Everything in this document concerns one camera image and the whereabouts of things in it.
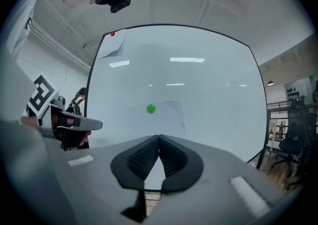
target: black office chair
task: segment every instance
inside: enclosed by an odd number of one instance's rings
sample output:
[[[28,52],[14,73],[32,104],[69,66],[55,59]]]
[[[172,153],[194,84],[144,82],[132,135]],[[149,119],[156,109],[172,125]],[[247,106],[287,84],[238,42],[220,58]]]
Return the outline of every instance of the black office chair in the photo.
[[[295,100],[291,104],[291,108],[288,111],[288,122],[289,127],[286,133],[285,139],[279,143],[279,148],[287,153],[287,156],[276,155],[277,157],[282,157],[283,159],[275,162],[271,168],[275,165],[286,162],[288,164],[288,174],[287,177],[292,175],[291,163],[298,163],[297,160],[293,158],[294,155],[300,155],[304,143],[307,141],[306,130],[303,122],[306,120],[305,113],[305,103],[303,100]]]

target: ceiling light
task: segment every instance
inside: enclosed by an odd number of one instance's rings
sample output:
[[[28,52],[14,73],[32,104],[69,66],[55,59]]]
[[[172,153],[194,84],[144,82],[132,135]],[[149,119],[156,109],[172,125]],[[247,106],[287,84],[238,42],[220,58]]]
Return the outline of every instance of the ceiling light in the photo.
[[[112,68],[115,68],[115,67],[124,66],[128,64],[129,64],[129,61],[122,61],[122,62],[109,64],[109,66],[111,66]]]
[[[167,84],[167,85],[184,85],[184,83],[181,83],[181,84]]]
[[[189,57],[170,57],[170,62],[193,62],[202,63],[205,59],[203,58],[189,58]]]

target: whiteboard frame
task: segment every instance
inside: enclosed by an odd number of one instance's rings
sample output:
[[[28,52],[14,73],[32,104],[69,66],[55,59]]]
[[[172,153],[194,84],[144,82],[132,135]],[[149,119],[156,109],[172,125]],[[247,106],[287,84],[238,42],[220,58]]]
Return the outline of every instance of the whiteboard frame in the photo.
[[[235,40],[245,46],[247,46],[251,52],[251,54],[253,55],[253,58],[254,58],[254,61],[255,61],[255,64],[258,68],[258,71],[259,71],[259,75],[262,79],[262,83],[263,83],[263,89],[264,89],[264,95],[265,95],[265,102],[266,102],[266,105],[267,105],[267,98],[266,98],[266,92],[265,92],[265,86],[264,86],[264,81],[263,81],[263,77],[262,77],[262,74],[260,72],[260,69],[258,67],[258,64],[257,64],[257,61],[255,59],[255,56],[251,50],[251,48],[243,43],[242,41],[239,41],[237,39],[234,39],[228,35],[225,35],[223,33],[220,33],[220,32],[216,32],[216,31],[213,31],[213,30],[210,30],[210,29],[206,29],[206,28],[202,28],[202,27],[197,27],[197,26],[192,26],[192,25],[183,25],[183,24],[144,24],[144,25],[135,25],[135,26],[131,26],[131,27],[127,27],[127,28],[121,28],[121,29],[118,29],[118,30],[115,30],[115,31],[111,31],[111,32],[107,32],[105,33],[100,42],[99,42],[99,45],[98,45],[98,48],[97,48],[97,51],[96,51],[96,54],[95,54],[95,57],[94,57],[94,60],[93,60],[93,63],[91,65],[91,68],[90,68],[90,71],[89,71],[89,75],[88,75],[88,79],[87,79],[87,85],[86,85],[86,96],[85,96],[85,108],[84,108],[84,116],[86,117],[86,110],[87,110],[87,101],[88,101],[88,93],[89,93],[89,84],[90,84],[90,78],[91,78],[91,75],[92,75],[92,72],[93,72],[93,69],[94,69],[94,65],[95,65],[95,61],[96,61],[96,58],[97,58],[97,55],[98,55],[98,52],[99,52],[99,48],[105,38],[106,35],[112,33],[112,32],[117,32],[117,31],[120,31],[120,30],[123,30],[123,29],[133,29],[133,28],[140,28],[140,27],[146,27],[146,26],[182,26],[182,27],[189,27],[189,28],[196,28],[196,29],[201,29],[201,30],[204,30],[204,31],[209,31],[209,32],[213,32],[213,33],[216,33],[216,34],[219,34],[219,35],[222,35],[222,36],[225,36],[227,38],[230,38],[232,40]],[[261,149],[257,154],[255,154],[255,156],[253,156],[249,161],[247,161],[247,163],[251,162],[254,158],[256,158],[259,154],[260,154],[260,158],[259,158],[259,161],[258,161],[258,164],[257,164],[257,168],[260,167],[260,164],[262,163],[262,160],[263,160],[263,156],[264,156],[264,153],[265,153],[265,149],[266,149],[266,134],[267,134],[267,127],[265,129],[265,134],[264,134],[264,146],[263,146],[263,149]],[[84,146],[84,148],[89,148],[89,144],[88,142],[85,143],[86,145]]]

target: motion capture controller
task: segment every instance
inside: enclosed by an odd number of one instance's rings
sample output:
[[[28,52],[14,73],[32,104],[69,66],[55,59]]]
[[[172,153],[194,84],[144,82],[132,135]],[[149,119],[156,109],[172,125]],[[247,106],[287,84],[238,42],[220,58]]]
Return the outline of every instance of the motion capture controller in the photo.
[[[52,119],[57,118],[57,125],[52,129]],[[67,124],[68,118],[73,118],[73,124]],[[42,135],[46,138],[56,138],[62,141],[61,148],[66,150],[80,145],[88,131],[100,130],[103,123],[91,118],[75,115],[65,111],[65,99],[59,96],[53,99],[39,118]]]

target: white ceiling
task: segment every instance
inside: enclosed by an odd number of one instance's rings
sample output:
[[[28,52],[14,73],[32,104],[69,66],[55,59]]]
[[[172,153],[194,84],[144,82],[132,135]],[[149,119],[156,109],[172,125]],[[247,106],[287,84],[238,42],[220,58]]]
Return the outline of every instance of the white ceiling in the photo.
[[[88,65],[104,33],[135,25],[172,23],[211,29],[249,45],[259,65],[314,32],[296,0],[132,0],[116,14],[107,5],[38,0],[34,20]]]

